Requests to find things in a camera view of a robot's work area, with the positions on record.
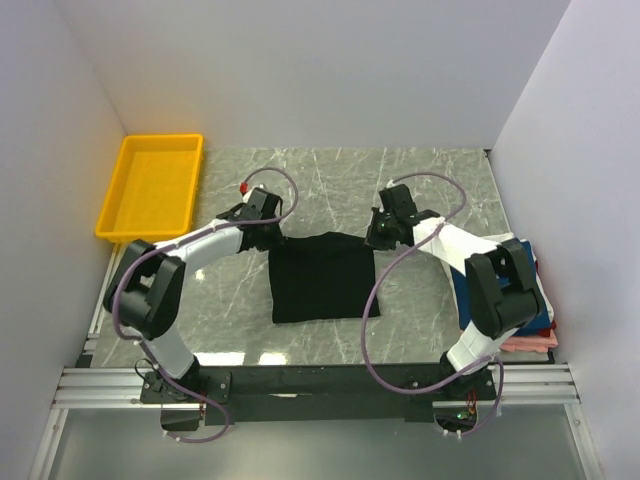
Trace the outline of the black t-shirt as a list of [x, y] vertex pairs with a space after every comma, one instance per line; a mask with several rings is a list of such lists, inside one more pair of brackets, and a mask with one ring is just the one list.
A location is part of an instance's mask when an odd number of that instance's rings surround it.
[[373, 249], [338, 232], [286, 238], [268, 255], [272, 322], [355, 319], [376, 282]]

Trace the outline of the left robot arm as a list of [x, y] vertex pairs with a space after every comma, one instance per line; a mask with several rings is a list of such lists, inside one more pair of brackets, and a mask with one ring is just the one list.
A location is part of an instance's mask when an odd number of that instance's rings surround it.
[[200, 229], [158, 243], [135, 240], [125, 249], [103, 307], [116, 335], [140, 345], [176, 401], [202, 391], [200, 363], [176, 326], [186, 277], [225, 257], [280, 245], [282, 204], [259, 185]]

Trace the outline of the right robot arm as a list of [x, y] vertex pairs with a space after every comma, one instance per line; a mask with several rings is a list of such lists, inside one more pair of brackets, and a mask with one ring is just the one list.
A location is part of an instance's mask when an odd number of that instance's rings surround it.
[[474, 386], [473, 375], [483, 370], [500, 346], [517, 330], [546, 311], [536, 271], [518, 239], [502, 243], [471, 234], [431, 210], [419, 211], [405, 184], [391, 183], [379, 192], [382, 206], [372, 209], [366, 243], [381, 250], [398, 244], [409, 249], [394, 260], [420, 251], [446, 263], [464, 276], [470, 321], [456, 343], [440, 360], [439, 382], [422, 388], [401, 388], [386, 382], [374, 369], [361, 327], [365, 366], [381, 386], [394, 393], [419, 395], [441, 390], [460, 399]]

